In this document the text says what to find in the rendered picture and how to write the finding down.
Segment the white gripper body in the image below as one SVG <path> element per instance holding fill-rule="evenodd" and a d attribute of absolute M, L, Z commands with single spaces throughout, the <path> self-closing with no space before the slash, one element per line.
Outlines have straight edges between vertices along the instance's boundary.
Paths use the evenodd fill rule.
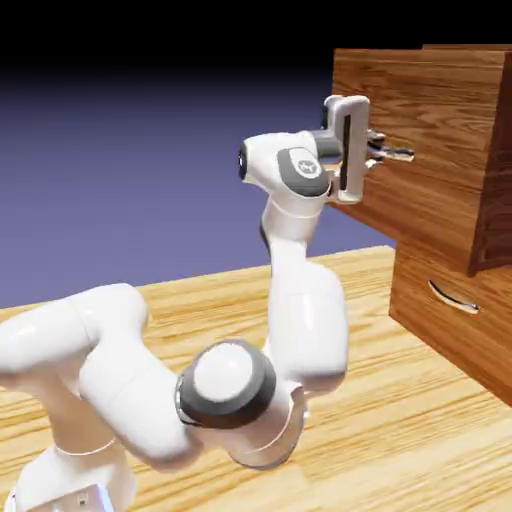
<path fill-rule="evenodd" d="M 338 199 L 356 204 L 362 200 L 367 171 L 367 129 L 370 102 L 365 96 L 340 96 L 332 106 L 332 130 L 342 156 Z"/>

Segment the wooden drawer front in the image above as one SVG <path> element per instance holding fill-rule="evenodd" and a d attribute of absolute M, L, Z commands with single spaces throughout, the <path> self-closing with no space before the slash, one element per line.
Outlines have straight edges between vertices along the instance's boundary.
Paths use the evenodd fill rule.
<path fill-rule="evenodd" d="M 438 300 L 428 280 L 480 306 L 476 315 Z M 396 245 L 390 316 L 512 407 L 512 267 L 474 277 L 411 241 Z"/>
<path fill-rule="evenodd" d="M 415 153 L 344 213 L 468 276 L 512 265 L 512 48 L 338 49 L 333 90 L 367 96 L 371 127 Z"/>

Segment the wooden cabinet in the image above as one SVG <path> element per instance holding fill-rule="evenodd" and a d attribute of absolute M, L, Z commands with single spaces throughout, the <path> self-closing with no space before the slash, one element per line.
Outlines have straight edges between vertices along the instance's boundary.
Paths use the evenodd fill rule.
<path fill-rule="evenodd" d="M 510 49 L 510 48 L 512 48 L 512 44 L 511 45 L 465 45 L 465 46 L 464 45 L 427 45 L 421 49 L 482 49 L 482 50 L 494 51 L 494 50 L 506 50 L 506 49 Z M 405 240 L 399 240 L 399 241 L 394 240 L 394 241 L 395 241 L 396 245 L 399 241 L 411 241 L 411 242 L 417 244 L 419 247 L 421 247 L 423 249 L 427 249 L 427 250 L 431 251 L 432 253 L 434 253 L 431 249 L 425 248 L 425 247 L 421 246 L 418 242 L 413 241 L 411 239 L 405 239 Z"/>

